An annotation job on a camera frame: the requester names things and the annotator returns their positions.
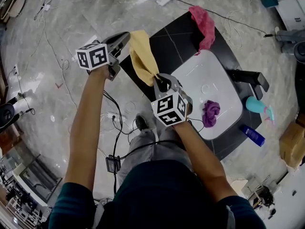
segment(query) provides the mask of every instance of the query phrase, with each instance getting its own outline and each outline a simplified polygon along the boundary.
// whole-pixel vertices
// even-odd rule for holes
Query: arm
[[[91,72],[71,129],[65,182],[83,185],[90,191],[94,184],[102,98],[108,74],[107,65]]]
[[[188,153],[194,171],[214,202],[237,194],[226,180],[224,168],[189,122],[174,126]]]

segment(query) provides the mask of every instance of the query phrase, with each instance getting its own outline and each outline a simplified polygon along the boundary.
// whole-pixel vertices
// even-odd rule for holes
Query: sink basin
[[[220,105],[220,113],[213,127],[201,130],[202,122],[191,120],[196,130],[201,130],[199,134],[203,139],[217,138],[241,117],[242,102],[223,66],[211,51],[203,50],[191,57],[172,75],[193,100],[193,112],[188,117],[202,120],[204,104],[208,100]]]

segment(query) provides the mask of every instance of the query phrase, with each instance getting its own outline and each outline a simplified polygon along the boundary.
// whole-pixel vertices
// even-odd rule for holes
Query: white cube
[[[187,100],[178,92],[160,98],[152,104],[154,116],[165,126],[171,126],[186,120]]]
[[[107,44],[90,43],[76,50],[78,63],[82,69],[94,70],[109,64]]]

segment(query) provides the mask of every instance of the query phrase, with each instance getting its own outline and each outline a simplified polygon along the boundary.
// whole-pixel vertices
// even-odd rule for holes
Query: yellow cloth
[[[147,85],[153,86],[153,77],[159,73],[149,44],[149,37],[145,31],[130,33],[130,57],[137,76]]]

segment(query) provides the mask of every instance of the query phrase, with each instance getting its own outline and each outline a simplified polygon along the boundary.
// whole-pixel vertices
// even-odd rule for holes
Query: gray tile floor
[[[251,24],[270,32],[279,21],[273,12],[266,10],[260,0],[184,0],[226,15],[234,11],[232,19]],[[26,0],[19,17],[10,19],[1,45],[1,55],[6,75],[17,65],[23,92],[36,114],[26,114],[18,121],[25,132],[24,141],[33,151],[41,153],[44,161],[55,172],[64,176],[69,159],[69,132],[76,113],[76,107],[69,97],[63,83],[61,66],[69,61],[69,68],[63,71],[67,87],[73,101],[78,104],[82,89],[88,77],[75,59],[75,50],[92,38],[104,39],[121,31],[144,29],[149,35],[169,24],[185,13],[188,6],[170,2],[160,7],[154,0],[54,0],[49,11],[45,11],[45,32],[52,48],[43,34],[43,18],[34,21],[34,15],[43,0]],[[211,15],[217,29],[228,38],[224,29],[224,19]],[[223,164],[229,177],[247,178],[257,175],[264,179],[271,174],[276,179],[285,170],[281,161],[278,138],[297,112],[294,89],[295,60],[280,53],[280,45],[273,38],[264,39],[262,35],[240,24],[233,24],[232,38],[228,41],[241,67],[245,70],[261,71],[270,83],[270,90],[264,94],[263,101],[274,108],[276,126],[263,122],[258,131],[266,138],[259,148],[251,140],[246,140]],[[128,55],[125,48],[120,59]],[[19,91],[17,77],[10,75],[8,99]],[[121,71],[106,90],[118,101],[122,114],[127,117],[124,130],[132,128],[135,115],[140,111],[149,112],[150,103],[128,75]],[[17,106],[26,110],[24,100]],[[103,102],[101,113],[117,112],[115,106]],[[108,155],[112,153],[117,131],[111,121],[102,119],[99,149]],[[124,155],[128,150],[127,137],[122,135],[118,142],[117,154]],[[95,198],[113,196],[113,175],[106,170],[105,159],[97,154]]]

